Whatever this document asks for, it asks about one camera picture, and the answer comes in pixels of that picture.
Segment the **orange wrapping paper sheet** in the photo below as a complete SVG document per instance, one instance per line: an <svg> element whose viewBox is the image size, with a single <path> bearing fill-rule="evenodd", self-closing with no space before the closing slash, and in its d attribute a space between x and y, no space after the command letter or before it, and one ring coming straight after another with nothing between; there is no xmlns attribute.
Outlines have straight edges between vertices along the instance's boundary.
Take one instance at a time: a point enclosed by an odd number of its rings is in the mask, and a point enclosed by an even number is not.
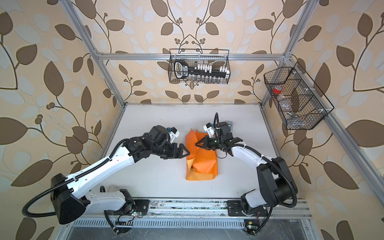
<svg viewBox="0 0 384 240"><path fill-rule="evenodd" d="M215 152L196 147L196 143L205 136L208 134L192 129L186 135L186 147L190 152L187 156L187 181L210 181L219 174L218 158Z"/></svg>

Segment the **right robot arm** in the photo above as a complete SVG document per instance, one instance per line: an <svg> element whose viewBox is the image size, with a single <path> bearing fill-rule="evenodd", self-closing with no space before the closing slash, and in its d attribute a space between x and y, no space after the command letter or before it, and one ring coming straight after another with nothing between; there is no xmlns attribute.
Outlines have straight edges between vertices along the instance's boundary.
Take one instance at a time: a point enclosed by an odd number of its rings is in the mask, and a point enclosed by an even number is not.
<svg viewBox="0 0 384 240"><path fill-rule="evenodd" d="M294 208L297 205L298 188L283 158L266 157L246 145L242 139L233 137L226 122L208 123L204 130L208 135L198 141L196 147L212 151L221 150L257 171L258 188L241 196L244 215L254 215L258 207L274 208L280 205Z"/></svg>

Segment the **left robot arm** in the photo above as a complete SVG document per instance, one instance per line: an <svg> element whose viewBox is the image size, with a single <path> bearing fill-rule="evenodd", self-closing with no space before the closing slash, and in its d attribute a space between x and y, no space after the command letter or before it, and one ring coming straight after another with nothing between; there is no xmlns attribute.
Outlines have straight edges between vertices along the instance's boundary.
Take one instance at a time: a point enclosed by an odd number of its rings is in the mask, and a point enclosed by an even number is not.
<svg viewBox="0 0 384 240"><path fill-rule="evenodd" d="M122 214L134 210L134 199L126 189L108 193L93 192L92 188L128 166L150 155L161 159L182 159L190 155L184 144L174 143L179 132L175 128L154 126L140 137L121 140L110 155L87 168L65 177L54 176L51 201L59 223L65 225L83 214L114 211Z"/></svg>

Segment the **black tool set in basket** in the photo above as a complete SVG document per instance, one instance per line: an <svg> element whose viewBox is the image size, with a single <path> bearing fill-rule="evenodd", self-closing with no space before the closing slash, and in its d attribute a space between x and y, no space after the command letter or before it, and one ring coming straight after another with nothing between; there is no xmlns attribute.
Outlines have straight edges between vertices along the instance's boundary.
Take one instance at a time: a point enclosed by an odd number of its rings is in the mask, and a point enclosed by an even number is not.
<svg viewBox="0 0 384 240"><path fill-rule="evenodd" d="M176 60L173 71L177 79L229 79L231 72L228 68L214 69L213 65L194 64L192 67L185 60Z"/></svg>

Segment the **red capped item in basket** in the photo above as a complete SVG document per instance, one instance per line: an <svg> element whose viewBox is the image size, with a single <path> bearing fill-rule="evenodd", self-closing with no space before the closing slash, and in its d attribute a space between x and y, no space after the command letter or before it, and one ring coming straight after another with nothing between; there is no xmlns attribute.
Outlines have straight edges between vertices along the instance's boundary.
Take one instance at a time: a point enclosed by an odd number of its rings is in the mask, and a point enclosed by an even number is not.
<svg viewBox="0 0 384 240"><path fill-rule="evenodd" d="M280 95L282 92L283 92L283 87L282 87L282 86L280 86L280 85L275 85L275 86L273 87L273 94L274 94L274 96L278 96L278 95Z"/></svg>

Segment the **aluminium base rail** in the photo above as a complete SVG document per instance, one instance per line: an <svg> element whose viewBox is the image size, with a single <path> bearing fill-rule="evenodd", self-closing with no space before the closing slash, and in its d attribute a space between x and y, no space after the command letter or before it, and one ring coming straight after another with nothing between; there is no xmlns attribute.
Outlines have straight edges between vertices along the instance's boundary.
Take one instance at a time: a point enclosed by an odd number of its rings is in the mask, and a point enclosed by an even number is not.
<svg viewBox="0 0 384 240"><path fill-rule="evenodd" d="M147 212L133 216L109 216L118 228L221 228L243 229L248 222L262 221L268 215L267 207L258 207L253 215L245 215L238 199L136 199ZM272 220L308 222L313 216L306 201L299 200L296 207L274 207ZM71 227L110 228L103 213L89 214L75 220Z"/></svg>

